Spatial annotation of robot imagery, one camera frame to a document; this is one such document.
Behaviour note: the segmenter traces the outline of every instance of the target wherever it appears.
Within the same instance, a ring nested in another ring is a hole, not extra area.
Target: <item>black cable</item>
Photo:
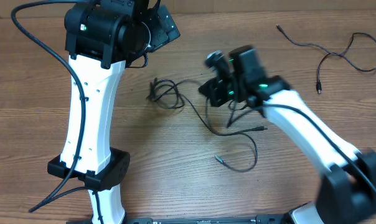
[[[126,67],[126,68],[145,68],[145,67],[147,67],[148,66],[148,62],[149,62],[149,59],[148,59],[148,54],[146,53],[146,52],[144,52],[144,65],[142,65],[142,66],[128,66],[128,67]]]
[[[228,120],[228,123],[227,123],[227,128],[229,128],[232,124],[232,118],[233,118],[233,115],[235,114],[235,111],[237,110],[237,105],[238,105],[238,81],[237,81],[237,78],[232,75],[231,76],[231,79],[232,79],[232,85],[233,85],[233,109],[231,110],[231,115],[230,115],[230,119]]]
[[[98,195],[98,191],[94,190],[93,195],[95,195],[96,210],[98,212],[98,220],[100,221],[101,224],[104,224],[103,223],[103,217],[102,217],[102,214],[101,214],[100,196]]]
[[[185,106],[185,101],[186,100],[192,107],[192,109],[194,109],[196,115],[199,117],[200,121],[204,124],[204,126],[213,134],[217,135],[217,136],[235,136],[235,135],[244,135],[246,137],[248,137],[250,139],[250,141],[253,143],[254,145],[254,149],[253,150],[253,155],[254,155],[254,163],[247,169],[235,169],[233,167],[231,167],[230,165],[228,165],[226,162],[224,162],[219,156],[215,155],[215,159],[221,163],[223,166],[225,166],[226,168],[230,169],[230,170],[233,170],[235,172],[248,172],[250,170],[252,170],[256,165],[257,165],[257,160],[258,160],[258,149],[257,149],[257,145],[256,145],[256,142],[253,140],[252,137],[250,137],[248,134],[246,134],[247,132],[252,132],[252,131],[264,131],[264,130],[267,130],[267,127],[264,127],[264,126],[260,126],[260,127],[257,127],[257,128],[251,128],[251,129],[246,129],[246,130],[242,130],[242,131],[237,131],[237,132],[234,132],[234,133],[227,133],[227,134],[224,134],[224,133],[219,133],[218,131],[216,131],[211,123],[210,123],[210,120],[209,120],[209,117],[208,117],[208,102],[209,102],[209,99],[206,100],[206,105],[205,105],[205,117],[206,117],[206,120],[207,120],[207,123],[203,120],[203,118],[201,117],[201,115],[199,114],[199,112],[196,110],[195,106],[192,104],[192,102],[186,97],[184,96],[183,94],[179,93],[179,90],[178,90],[178,86],[180,84],[183,84],[183,83],[195,83],[195,84],[198,84],[198,85],[201,85],[200,82],[198,81],[195,81],[195,80],[183,80],[179,83],[174,83],[172,80],[168,80],[168,79],[164,79],[164,80],[157,80],[157,78],[155,78],[154,82],[153,83],[150,83],[150,94],[149,96],[147,97],[147,99],[149,101],[152,101],[154,103],[157,103],[161,108],[164,108],[164,109],[179,109],[179,108],[182,108]],[[163,93],[161,93],[160,95],[157,94],[157,92],[161,89],[161,88],[164,88],[164,87],[169,87],[169,89],[167,89],[166,91],[164,91]],[[172,106],[168,106],[165,102],[162,101],[162,97],[166,96],[166,95],[176,95],[176,102],[172,105]]]
[[[81,101],[81,107],[82,107],[82,115],[81,115],[81,121],[80,121],[80,130],[79,130],[79,135],[78,135],[78,140],[77,140],[77,147],[76,147],[76,153],[75,156],[73,157],[73,163],[70,168],[70,171],[68,174],[65,176],[65,178],[61,181],[61,183],[54,189],[51,194],[49,194],[43,201],[41,201],[39,204],[37,204],[35,207],[31,208],[29,212],[34,212],[40,207],[44,206],[47,204],[47,202],[54,197],[55,194],[59,192],[59,190],[65,185],[65,183],[68,181],[68,179],[72,176],[76,165],[77,161],[80,159],[80,148],[82,146],[82,140],[83,140],[83,133],[84,133],[84,127],[85,127],[85,120],[86,120],[86,97],[84,95],[83,91],[83,86],[82,83],[80,82],[79,78],[77,77],[75,71],[71,68],[71,66],[56,52],[54,52],[50,47],[45,45],[43,42],[41,42],[39,39],[34,37],[32,34],[30,34],[28,31],[25,30],[25,28],[22,27],[22,25],[18,22],[16,19],[16,13],[22,9],[26,9],[29,7],[34,7],[34,6],[41,6],[45,4],[55,4],[55,3],[80,3],[80,2],[87,2],[83,0],[74,0],[74,1],[68,1],[68,0],[58,0],[58,1],[38,1],[38,2],[32,2],[32,3],[27,3],[23,4],[20,6],[15,7],[12,12],[11,12],[11,19],[14,22],[15,26],[24,34],[26,35],[30,40],[35,42],[37,45],[42,47],[45,51],[47,51],[49,54],[54,56],[71,74],[73,79],[75,80],[77,84],[77,88],[80,94],[80,101]]]
[[[233,110],[235,110],[235,111],[241,111],[241,110],[244,110],[244,109],[248,108],[248,105],[245,105],[245,106],[242,106],[242,107],[239,108],[239,109],[234,109],[234,108],[231,107],[232,103],[233,103],[233,101],[231,101],[231,102],[228,104],[228,109],[229,109],[230,111],[233,111]]]
[[[87,188],[87,187],[76,187],[76,188],[74,188],[74,189],[71,189],[71,190],[65,191],[64,193],[58,194],[57,196],[54,196],[54,197],[50,198],[50,199],[49,199],[48,201],[46,201],[42,206],[44,206],[44,205],[48,205],[49,203],[51,203],[51,202],[53,202],[53,201],[55,201],[55,200],[57,200],[57,199],[59,199],[59,198],[62,198],[63,196],[66,196],[66,195],[68,195],[68,194],[70,194],[70,193],[74,193],[74,192],[79,191],[79,190],[88,190],[88,188]]]
[[[244,117],[245,115],[247,115],[248,113],[251,113],[252,111],[260,111],[262,110],[263,108],[267,108],[267,107],[274,107],[274,108],[284,108],[284,109],[288,109],[288,110],[292,110],[298,114],[300,114],[301,116],[305,117],[320,133],[321,135],[328,141],[328,143],[347,161],[347,163],[354,168],[354,172],[355,172],[355,175],[361,177],[364,182],[370,187],[371,191],[373,191],[375,194],[376,194],[376,187],[373,185],[373,183],[371,183],[371,181],[368,179],[368,177],[359,169],[359,167],[357,166],[357,164],[355,164],[354,161],[352,161],[340,148],[337,144],[335,144],[330,138],[329,136],[304,112],[302,112],[301,110],[297,109],[297,108],[294,108],[292,106],[287,106],[287,105],[262,105],[262,106],[258,106],[256,108],[253,108],[251,110],[247,110],[245,112],[243,112],[242,114],[240,114],[239,116],[237,116],[235,119],[233,119],[232,123],[238,121],[240,118]]]
[[[305,47],[305,46],[314,46],[314,47],[318,47],[320,49],[322,49],[323,51],[325,51],[327,53],[327,55],[325,55],[325,57],[321,60],[321,62],[319,62],[319,65],[318,65],[318,70],[317,70],[317,84],[316,84],[316,89],[317,89],[317,92],[318,94],[321,94],[322,93],[322,85],[321,85],[321,65],[322,63],[325,61],[325,59],[327,59],[330,55],[333,55],[333,56],[338,56],[340,58],[344,58],[344,60],[346,60],[351,66],[353,66],[356,70],[358,71],[361,71],[361,72],[372,72],[372,71],[375,71],[376,70],[376,67],[374,68],[371,68],[371,69],[362,69],[362,68],[359,68],[358,66],[356,66],[354,63],[352,63],[346,56],[345,54],[347,53],[347,51],[350,49],[353,41],[354,41],[354,36],[355,35],[365,35],[369,38],[371,38],[375,43],[376,43],[376,38],[373,37],[372,35],[370,34],[367,34],[367,33],[364,33],[364,32],[355,32],[351,35],[351,38],[350,38],[350,42],[349,42],[349,45],[346,47],[346,49],[342,52],[342,53],[335,53],[335,52],[331,52],[329,50],[327,50],[326,48],[318,45],[318,44],[313,44],[313,43],[304,43],[304,44],[300,44],[300,43],[297,43],[295,41],[293,41],[292,39],[290,39],[286,34],[285,32],[283,31],[282,27],[279,26],[279,25],[276,25],[276,28],[294,45],[297,45],[297,46],[301,46],[301,47]]]

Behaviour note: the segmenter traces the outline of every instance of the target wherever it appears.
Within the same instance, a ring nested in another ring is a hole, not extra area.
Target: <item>wood grain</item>
[[[11,10],[36,0],[0,0],[0,17],[9,18]],[[149,0],[153,6],[156,0]],[[162,0],[171,13],[261,12],[376,9],[376,0]],[[19,17],[63,17],[71,4],[53,4],[21,11]]]
[[[21,22],[67,58],[62,18]],[[189,107],[164,111],[145,100],[155,77],[177,82],[212,78],[203,61],[217,49],[227,53],[246,44],[257,46],[270,76],[289,81],[338,135],[359,149],[376,151],[376,72],[360,73],[332,58],[322,68],[324,93],[319,96],[315,77],[324,53],[292,45],[275,28],[278,23],[294,40],[340,51],[353,32],[376,37],[376,10],[176,15],[175,22],[181,37],[151,54],[147,68],[127,70],[116,96],[111,145],[131,154],[122,181],[129,217],[247,217],[284,213],[316,198],[316,171],[291,140],[260,115],[251,114],[229,130],[269,127],[251,134],[259,148],[257,167],[236,174],[218,164],[214,154],[235,167],[248,167],[253,158],[247,139],[210,134]],[[359,66],[373,67],[376,46],[358,38],[347,56]],[[65,223],[92,213],[86,192],[27,213],[60,181],[46,173],[46,165],[65,142],[69,79],[67,71],[9,19],[0,19],[0,223]],[[180,91],[204,112],[197,86],[181,86]],[[217,129],[226,131],[226,107],[211,108],[210,113]],[[80,185],[71,180],[65,190]],[[376,217],[366,223],[376,223]]]

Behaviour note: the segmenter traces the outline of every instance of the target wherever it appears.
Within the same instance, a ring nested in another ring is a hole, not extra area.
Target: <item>white plastic housing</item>
[[[89,190],[91,205],[93,207],[93,224],[101,224],[98,219],[95,195]],[[98,193],[100,198],[100,209],[104,224],[120,224],[125,217],[125,210],[121,206],[120,184],[112,187],[111,190],[104,190]]]
[[[99,173],[110,161],[110,126],[115,102],[116,90],[125,70],[125,61],[111,65],[110,69],[101,68],[101,62],[77,55],[76,60],[69,58],[69,65],[79,77],[86,102],[86,123],[80,151],[81,159],[76,171],[86,173],[88,170]],[[80,95],[75,80],[72,78],[72,99],[68,135],[60,160],[66,166],[72,166],[80,130]]]
[[[340,149],[353,161],[357,160],[355,154],[360,151],[340,138],[326,124],[324,124],[303,102],[299,93],[294,90],[283,90],[271,95],[271,99],[264,104],[288,105],[306,113]],[[336,164],[340,167],[347,165],[347,161],[334,150],[319,131],[303,116],[296,112],[275,107],[264,109],[265,117],[281,128],[296,145],[303,151],[313,166],[323,177],[330,172],[330,166]]]
[[[291,218],[294,224],[324,224],[312,202],[293,211]]]

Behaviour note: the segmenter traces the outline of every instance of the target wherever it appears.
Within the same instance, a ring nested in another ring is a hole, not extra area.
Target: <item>black bracket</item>
[[[153,221],[152,218],[125,218],[123,224],[153,224]]]
[[[120,184],[125,177],[130,163],[130,154],[121,150],[110,148],[111,159],[109,164],[97,175],[94,171],[87,171],[86,174],[74,171],[71,178],[77,177],[84,182],[84,186],[92,190],[110,190]],[[65,162],[60,161],[60,155],[53,158],[47,166],[47,172],[51,175],[64,179],[69,172]]]
[[[356,164],[376,187],[376,152],[357,154]],[[332,166],[322,179],[316,208],[325,224],[358,223],[376,214],[376,195],[350,166]],[[356,181],[351,181],[347,173]]]
[[[256,224],[284,224],[284,215],[257,215]]]
[[[261,106],[263,101],[281,90],[290,90],[290,85],[279,76],[267,77],[261,66],[256,49],[247,45],[230,52],[234,72],[230,71],[226,56],[217,51],[205,61],[206,66],[214,68],[217,76],[199,88],[199,93],[210,100],[215,107],[230,100],[238,103],[246,100],[247,106]]]

